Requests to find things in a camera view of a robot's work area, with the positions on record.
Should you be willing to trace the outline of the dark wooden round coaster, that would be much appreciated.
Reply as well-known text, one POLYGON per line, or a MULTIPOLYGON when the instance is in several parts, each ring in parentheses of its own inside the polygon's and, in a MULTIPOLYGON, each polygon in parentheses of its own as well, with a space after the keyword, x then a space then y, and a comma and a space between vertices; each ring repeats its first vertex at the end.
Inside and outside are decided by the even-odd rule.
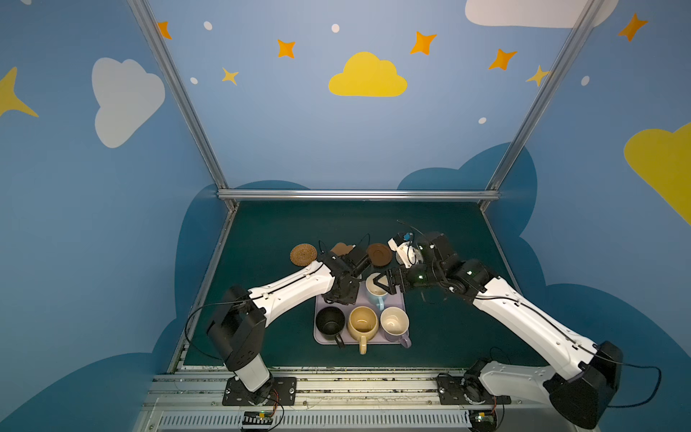
POLYGON ((388 266, 393 259, 393 252, 390 247, 383 243, 374 243, 366 250, 372 266, 383 268, 388 266))

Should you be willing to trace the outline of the white woven round coaster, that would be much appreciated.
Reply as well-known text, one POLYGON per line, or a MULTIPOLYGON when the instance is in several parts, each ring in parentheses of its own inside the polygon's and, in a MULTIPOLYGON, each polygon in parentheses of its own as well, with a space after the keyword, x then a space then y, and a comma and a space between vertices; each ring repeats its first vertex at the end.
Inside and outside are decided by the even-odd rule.
POLYGON ((414 246, 400 245, 396 250, 397 262, 406 268, 411 268, 422 261, 419 250, 414 246))

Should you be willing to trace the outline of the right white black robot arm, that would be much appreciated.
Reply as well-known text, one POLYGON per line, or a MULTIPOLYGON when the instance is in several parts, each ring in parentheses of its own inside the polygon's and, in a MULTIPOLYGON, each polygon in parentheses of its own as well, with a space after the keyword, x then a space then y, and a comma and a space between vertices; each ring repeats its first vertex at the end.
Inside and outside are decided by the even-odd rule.
POLYGON ((408 293, 439 286, 489 314, 547 361, 544 368, 477 361, 460 383, 468 403, 528 399, 552 406, 579 428, 597 427, 619 389, 619 347, 597 344, 554 320, 480 260, 460 259, 442 233, 419 240, 398 234, 387 248, 399 266, 386 271, 386 287, 408 293))

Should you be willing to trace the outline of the flower shaped cork coaster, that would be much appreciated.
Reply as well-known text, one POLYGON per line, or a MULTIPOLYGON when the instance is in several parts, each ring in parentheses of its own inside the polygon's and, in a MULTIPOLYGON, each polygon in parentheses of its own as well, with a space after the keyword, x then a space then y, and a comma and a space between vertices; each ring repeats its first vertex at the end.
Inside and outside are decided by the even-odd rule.
POLYGON ((331 251, 339 257, 349 254, 356 246, 351 244, 346 244, 344 242, 338 242, 331 251))

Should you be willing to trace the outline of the woven rattan round coaster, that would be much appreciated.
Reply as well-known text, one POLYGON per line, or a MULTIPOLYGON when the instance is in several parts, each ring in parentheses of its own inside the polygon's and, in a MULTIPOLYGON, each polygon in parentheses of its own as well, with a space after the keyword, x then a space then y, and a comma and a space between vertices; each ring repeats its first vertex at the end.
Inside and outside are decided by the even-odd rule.
POLYGON ((317 249, 309 243, 299 244, 290 252, 290 260, 295 266, 309 266, 317 257, 317 249))

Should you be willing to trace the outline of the light blue mug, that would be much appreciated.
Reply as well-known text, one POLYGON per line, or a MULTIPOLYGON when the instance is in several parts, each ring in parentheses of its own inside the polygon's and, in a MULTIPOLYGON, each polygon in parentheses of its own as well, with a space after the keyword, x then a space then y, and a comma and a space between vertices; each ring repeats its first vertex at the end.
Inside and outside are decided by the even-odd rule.
POLYGON ((378 310, 385 309, 385 300, 389 296, 386 291, 390 287, 388 277, 384 273, 372 273, 365 282, 367 296, 370 303, 378 310))

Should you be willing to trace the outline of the lavender mug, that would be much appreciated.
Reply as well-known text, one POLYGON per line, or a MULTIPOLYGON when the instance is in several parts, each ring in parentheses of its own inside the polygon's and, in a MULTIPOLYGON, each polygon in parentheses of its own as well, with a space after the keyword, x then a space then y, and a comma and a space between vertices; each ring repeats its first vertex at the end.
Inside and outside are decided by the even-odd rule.
POLYGON ((381 312, 380 325, 388 341, 411 348, 410 318, 406 311, 399 307, 387 307, 381 312))

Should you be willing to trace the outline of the lavender plastic tray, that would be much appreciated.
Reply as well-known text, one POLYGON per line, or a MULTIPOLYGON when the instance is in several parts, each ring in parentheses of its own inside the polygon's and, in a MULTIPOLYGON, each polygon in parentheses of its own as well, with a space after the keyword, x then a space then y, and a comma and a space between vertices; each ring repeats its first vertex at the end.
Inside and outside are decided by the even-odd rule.
POLYGON ((372 345, 412 345, 403 295, 371 294, 363 284, 354 305, 317 298, 313 336, 320 345, 352 345, 361 353, 372 345))

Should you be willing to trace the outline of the black mug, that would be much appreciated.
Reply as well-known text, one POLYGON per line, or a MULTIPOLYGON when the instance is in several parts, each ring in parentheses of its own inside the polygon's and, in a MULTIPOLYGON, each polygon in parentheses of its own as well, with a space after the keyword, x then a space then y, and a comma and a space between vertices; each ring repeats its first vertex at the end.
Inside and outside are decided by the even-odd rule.
POLYGON ((346 326, 346 317, 338 307, 329 306, 321 309, 315 324, 320 335, 327 341, 333 341, 339 348, 345 347, 341 332, 346 326))

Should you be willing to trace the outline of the right small circuit board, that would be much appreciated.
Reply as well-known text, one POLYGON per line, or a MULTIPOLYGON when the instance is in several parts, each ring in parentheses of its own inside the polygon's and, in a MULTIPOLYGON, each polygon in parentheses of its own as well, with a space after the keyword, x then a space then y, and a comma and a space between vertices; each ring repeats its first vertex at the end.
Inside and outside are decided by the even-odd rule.
POLYGON ((471 410, 469 421, 471 432, 495 432, 498 426, 498 418, 493 411, 471 410))

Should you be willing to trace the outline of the small circuit board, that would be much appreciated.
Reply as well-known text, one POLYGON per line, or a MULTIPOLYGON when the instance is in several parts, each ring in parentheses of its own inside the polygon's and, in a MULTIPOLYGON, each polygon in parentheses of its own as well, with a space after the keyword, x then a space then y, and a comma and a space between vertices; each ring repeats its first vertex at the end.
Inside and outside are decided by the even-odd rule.
POLYGON ((275 424, 275 415, 268 411, 244 411, 241 416, 241 431, 268 431, 275 424))
POLYGON ((495 432, 498 426, 498 418, 493 411, 471 410, 469 421, 471 432, 495 432))

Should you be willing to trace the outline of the left small circuit board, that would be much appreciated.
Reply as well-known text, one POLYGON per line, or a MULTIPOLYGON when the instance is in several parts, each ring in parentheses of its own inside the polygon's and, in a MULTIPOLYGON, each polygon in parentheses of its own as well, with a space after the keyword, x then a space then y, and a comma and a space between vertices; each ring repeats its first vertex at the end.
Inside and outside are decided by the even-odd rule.
POLYGON ((275 424, 275 415, 268 411, 244 411, 241 416, 241 431, 268 431, 275 424))

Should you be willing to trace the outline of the aluminium frame rail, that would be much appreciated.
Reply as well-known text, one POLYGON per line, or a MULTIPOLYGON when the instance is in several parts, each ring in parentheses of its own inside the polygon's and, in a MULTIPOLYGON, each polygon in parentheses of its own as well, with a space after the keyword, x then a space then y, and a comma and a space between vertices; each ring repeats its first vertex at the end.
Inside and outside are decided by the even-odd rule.
POLYGON ((404 191, 404 190, 291 190, 220 189, 222 200, 259 201, 392 201, 392 202, 478 202, 498 201, 497 191, 404 191))

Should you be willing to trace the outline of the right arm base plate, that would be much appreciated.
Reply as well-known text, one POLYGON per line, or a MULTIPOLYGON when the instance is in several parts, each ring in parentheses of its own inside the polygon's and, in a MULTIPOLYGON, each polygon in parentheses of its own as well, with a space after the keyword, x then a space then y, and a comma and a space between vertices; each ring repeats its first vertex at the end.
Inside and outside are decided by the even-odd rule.
POLYGON ((442 405, 509 405, 509 396, 490 394, 475 376, 439 374, 435 378, 437 394, 442 405))

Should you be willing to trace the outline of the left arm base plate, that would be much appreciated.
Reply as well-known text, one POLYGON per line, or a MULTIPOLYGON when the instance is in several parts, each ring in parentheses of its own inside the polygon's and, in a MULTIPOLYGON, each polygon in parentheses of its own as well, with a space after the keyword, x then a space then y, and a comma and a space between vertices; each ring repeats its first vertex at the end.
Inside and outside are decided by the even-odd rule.
POLYGON ((222 397, 223 406, 264 406, 295 404, 297 379, 295 377, 271 377, 255 392, 250 392, 239 378, 230 378, 222 397))

